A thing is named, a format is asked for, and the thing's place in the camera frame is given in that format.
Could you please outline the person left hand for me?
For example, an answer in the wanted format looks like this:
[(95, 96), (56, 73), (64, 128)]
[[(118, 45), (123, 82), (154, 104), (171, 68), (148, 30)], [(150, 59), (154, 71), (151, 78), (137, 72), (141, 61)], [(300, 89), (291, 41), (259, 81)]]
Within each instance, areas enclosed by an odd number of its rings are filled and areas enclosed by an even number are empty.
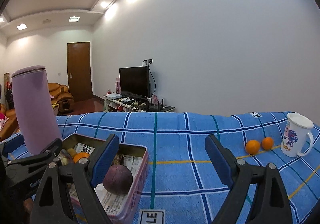
[(32, 198), (23, 201), (25, 211), (30, 215), (33, 210), (34, 201)]

